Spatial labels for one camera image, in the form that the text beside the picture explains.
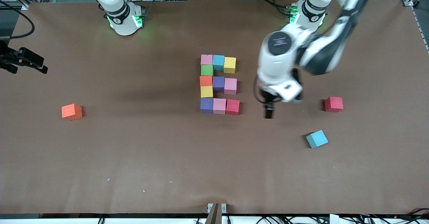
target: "cube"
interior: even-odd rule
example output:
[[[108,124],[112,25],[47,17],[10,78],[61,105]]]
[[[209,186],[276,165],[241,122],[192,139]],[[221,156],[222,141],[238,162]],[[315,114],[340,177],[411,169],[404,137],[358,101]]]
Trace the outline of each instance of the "cube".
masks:
[[[213,113],[214,114],[225,114],[227,110],[227,100],[226,99],[213,99]]]
[[[76,120],[83,117],[82,107],[77,104],[70,104],[61,107],[61,115],[66,120]]]
[[[213,56],[213,70],[223,71],[224,70],[225,56],[214,55]]]
[[[201,55],[201,65],[211,65],[213,63],[213,55]]]
[[[307,141],[310,143],[310,147],[312,149],[328,143],[328,139],[326,139],[325,134],[321,130],[308,135]]]
[[[227,101],[227,111],[226,113],[229,115],[238,115],[240,108],[240,101],[234,99],[228,99]]]
[[[213,65],[201,65],[202,76],[213,76]]]
[[[339,112],[344,109],[342,97],[328,97],[325,100],[325,111]]]
[[[213,97],[213,87],[212,86],[206,86],[206,87],[200,87],[200,88],[201,88],[201,98]]]
[[[208,87],[213,85],[212,76],[200,76],[199,77],[199,86]]]
[[[225,78],[224,94],[235,95],[237,94],[237,79]]]
[[[202,113],[213,113],[213,98],[202,98],[199,109]]]
[[[232,73],[236,72],[236,58],[235,57],[225,57],[224,63],[224,73]]]
[[[213,91],[223,93],[225,88],[225,77],[213,77]]]

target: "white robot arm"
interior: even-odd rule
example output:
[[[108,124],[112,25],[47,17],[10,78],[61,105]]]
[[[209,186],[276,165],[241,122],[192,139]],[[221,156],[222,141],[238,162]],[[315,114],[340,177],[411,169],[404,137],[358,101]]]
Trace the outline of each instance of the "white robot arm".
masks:
[[[294,65],[314,75],[326,74],[337,66],[345,41],[357,25],[368,0],[338,0],[342,11],[330,28],[331,34],[323,36],[314,33],[330,1],[301,2],[297,8],[299,18],[296,23],[287,24],[264,38],[259,52],[256,80],[264,98],[260,102],[265,105],[265,118],[272,118],[275,102],[290,102],[299,97],[302,86]]]
[[[133,2],[124,0],[97,0],[107,14],[116,33],[129,36],[143,27],[145,9]]]

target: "blue cube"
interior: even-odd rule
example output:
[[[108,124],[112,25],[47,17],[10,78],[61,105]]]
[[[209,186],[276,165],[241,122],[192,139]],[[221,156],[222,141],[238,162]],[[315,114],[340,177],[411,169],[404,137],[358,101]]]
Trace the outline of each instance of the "blue cube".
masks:
[[[225,56],[213,55],[213,70],[224,71]]]
[[[310,147],[312,149],[322,146],[325,143],[328,143],[328,139],[326,138],[323,131],[317,131],[307,136],[308,143],[310,143]]]
[[[225,77],[213,77],[213,91],[223,93],[225,88]]]
[[[202,113],[213,113],[213,98],[202,98],[199,109]]]

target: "dark blue cube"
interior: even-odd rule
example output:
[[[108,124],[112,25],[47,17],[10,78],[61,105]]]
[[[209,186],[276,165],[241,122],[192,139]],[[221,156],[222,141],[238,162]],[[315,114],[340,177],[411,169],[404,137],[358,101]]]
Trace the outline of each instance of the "dark blue cube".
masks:
[[[213,98],[202,98],[199,109],[202,113],[213,113]]]
[[[223,93],[225,88],[225,77],[213,77],[213,91]]]

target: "light blue cube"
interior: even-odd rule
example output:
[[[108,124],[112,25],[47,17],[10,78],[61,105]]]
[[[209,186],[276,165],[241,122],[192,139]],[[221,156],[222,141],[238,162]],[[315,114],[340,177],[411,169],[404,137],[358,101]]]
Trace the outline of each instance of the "light blue cube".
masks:
[[[323,131],[317,131],[307,136],[308,143],[310,143],[310,147],[312,149],[322,146],[325,143],[328,143],[328,139],[326,138]]]
[[[213,70],[224,71],[225,56],[213,55]]]

